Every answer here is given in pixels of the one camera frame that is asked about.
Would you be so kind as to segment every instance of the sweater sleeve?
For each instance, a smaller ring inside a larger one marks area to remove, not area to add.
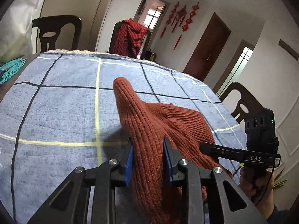
[[[282,220],[288,214],[287,210],[279,211],[276,206],[274,206],[272,214],[267,219],[268,224],[281,224]]]

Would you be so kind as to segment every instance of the red tassel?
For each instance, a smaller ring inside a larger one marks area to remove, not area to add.
[[[180,22],[179,26],[182,26],[182,23],[184,22],[185,17],[186,17],[186,15],[182,18],[182,21]]]
[[[174,17],[174,20],[172,21],[172,24],[171,24],[171,26],[173,25],[173,23],[174,23],[174,21],[175,21],[176,17],[177,17],[177,15]]]
[[[180,37],[178,38],[178,41],[177,41],[177,43],[175,44],[173,50],[175,50],[175,48],[178,46],[178,43],[180,42],[181,37],[182,37],[182,35],[180,35]]]
[[[162,32],[162,34],[160,35],[160,39],[163,37],[163,35],[164,35],[165,31],[166,31],[166,26],[165,26],[165,28],[163,29],[163,32]]]
[[[178,25],[178,20],[177,20],[177,22],[175,23],[175,26],[173,27],[172,32],[175,30],[175,28],[176,28],[177,25]]]

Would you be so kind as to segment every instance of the red garment on chair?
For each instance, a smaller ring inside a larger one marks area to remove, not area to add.
[[[113,54],[137,58],[147,28],[133,19],[123,20],[125,22],[117,35]]]

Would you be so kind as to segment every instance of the silver bolt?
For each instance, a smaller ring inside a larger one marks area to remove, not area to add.
[[[83,172],[83,167],[76,167],[76,168],[75,168],[75,172],[76,172],[76,173],[81,173],[81,172]]]
[[[187,159],[181,159],[180,164],[181,165],[188,165],[189,161]]]
[[[216,173],[222,173],[222,168],[221,167],[214,167],[214,171],[216,172]]]
[[[109,164],[110,165],[115,165],[115,164],[117,164],[117,160],[116,159],[110,159]]]

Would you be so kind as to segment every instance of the teal doily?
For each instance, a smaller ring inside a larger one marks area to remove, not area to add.
[[[5,63],[3,66],[1,66],[0,69],[5,69],[14,65],[9,70],[3,73],[0,84],[6,82],[7,80],[11,79],[14,75],[16,75],[21,69],[21,67],[25,64],[25,61],[26,59],[18,58],[18,59],[11,60]]]

